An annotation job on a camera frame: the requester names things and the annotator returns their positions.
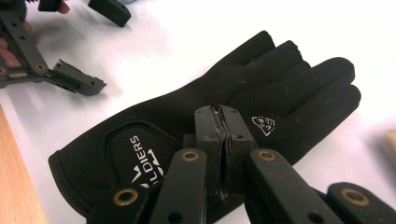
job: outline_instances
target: white table surface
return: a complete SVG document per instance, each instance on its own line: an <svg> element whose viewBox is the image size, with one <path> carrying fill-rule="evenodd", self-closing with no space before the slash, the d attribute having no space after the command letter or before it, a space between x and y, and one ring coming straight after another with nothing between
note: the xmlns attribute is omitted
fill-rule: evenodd
<svg viewBox="0 0 396 224"><path fill-rule="evenodd" d="M396 14L392 1L137 0L125 27L69 0L66 15L28 5L33 39L48 65L58 59L107 83L86 97L48 83L9 85L3 106L49 223L85 223L56 188L48 157L100 121L205 73L266 30L292 40L316 65L332 57L355 64L359 108L294 168L319 190L346 181L396 208L396 166L379 146L396 128ZM219 223L249 223L244 207Z"/></svg>

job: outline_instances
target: black glove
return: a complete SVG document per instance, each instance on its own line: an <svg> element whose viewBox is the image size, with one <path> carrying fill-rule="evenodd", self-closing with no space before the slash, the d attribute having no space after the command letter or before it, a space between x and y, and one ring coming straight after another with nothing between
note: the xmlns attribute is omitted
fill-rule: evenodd
<svg viewBox="0 0 396 224"><path fill-rule="evenodd" d="M183 134L194 133L194 111L205 105L228 105L239 110L260 147L282 150L287 158L297 161L359 103L359 92L349 85L354 76L353 66L345 60L338 61L347 63L352 70L338 73L329 69L334 63L310 69L292 42L274 48L271 37L261 32L183 88L131 106L85 132L49 157L50 169L62 195L86 217L112 186L132 181L149 187L160 180L173 154L181 149ZM296 74L302 79L293 79ZM279 85L286 87L282 83L288 85L289 91L277 90ZM296 91L299 85L304 92ZM320 109L320 114L306 109L315 108L321 98L337 97L334 93L343 90L340 85L354 90L353 94L345 95L344 101L331 101L334 106ZM299 114L301 122L291 123L290 128L287 122L290 118L296 120L296 116L288 114L294 110L313 114ZM308 116L315 118L313 122L305 122ZM275 121L276 129L268 126L271 132L268 136L262 136L259 126L265 123L258 122L260 117ZM298 137L288 136L300 129ZM304 144L305 140L309 140L309 145Z"/></svg>

